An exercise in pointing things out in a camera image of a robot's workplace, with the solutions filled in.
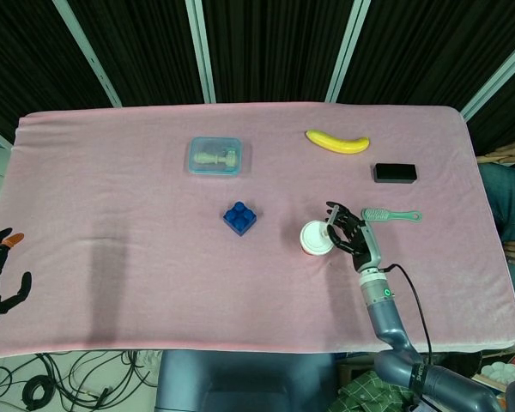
gray robot arm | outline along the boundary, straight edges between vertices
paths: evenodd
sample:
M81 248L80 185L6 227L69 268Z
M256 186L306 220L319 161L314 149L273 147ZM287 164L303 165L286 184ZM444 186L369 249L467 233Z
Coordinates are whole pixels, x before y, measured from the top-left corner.
M338 248L351 253L354 268L360 273L360 290L374 332L378 339L392 347L376 356L374 370L378 376L458 412L501 412L503 409L493 392L485 386L446 368L423 362L404 329L385 273L378 268L381 255L372 228L341 204L327 204L332 208L338 206L336 217L329 221L341 228L347 238L341 240L333 226L328 226L330 239ZM515 392L510 389L511 385L508 396ZM515 412L515 401L508 398L507 403L507 412Z

orange fingertip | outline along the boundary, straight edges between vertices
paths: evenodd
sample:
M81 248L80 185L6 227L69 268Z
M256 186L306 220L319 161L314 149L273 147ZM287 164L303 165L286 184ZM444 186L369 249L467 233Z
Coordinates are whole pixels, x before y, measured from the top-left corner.
M8 238L4 239L2 241L2 245L6 245L9 249L17 245L19 242L21 242L25 238L24 233L16 233L12 234Z

green plaid cloth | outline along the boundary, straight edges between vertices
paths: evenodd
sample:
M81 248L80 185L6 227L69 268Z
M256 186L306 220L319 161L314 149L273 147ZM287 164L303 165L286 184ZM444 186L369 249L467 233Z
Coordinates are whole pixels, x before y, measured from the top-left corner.
M328 412L401 412L411 401L411 391L389 385L370 371L340 389Z

black box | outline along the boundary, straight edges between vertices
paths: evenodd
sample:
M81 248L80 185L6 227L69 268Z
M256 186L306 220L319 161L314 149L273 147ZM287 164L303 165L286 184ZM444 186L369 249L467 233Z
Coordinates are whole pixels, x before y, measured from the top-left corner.
M374 181L376 183L413 183L418 176L415 165L402 163L376 163Z

white container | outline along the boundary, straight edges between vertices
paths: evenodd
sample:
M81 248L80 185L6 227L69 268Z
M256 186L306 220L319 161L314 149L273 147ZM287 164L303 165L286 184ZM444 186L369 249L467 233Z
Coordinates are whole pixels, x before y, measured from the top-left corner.
M328 236L324 221L310 221L300 233L301 248L308 255L321 256L332 250L334 244Z

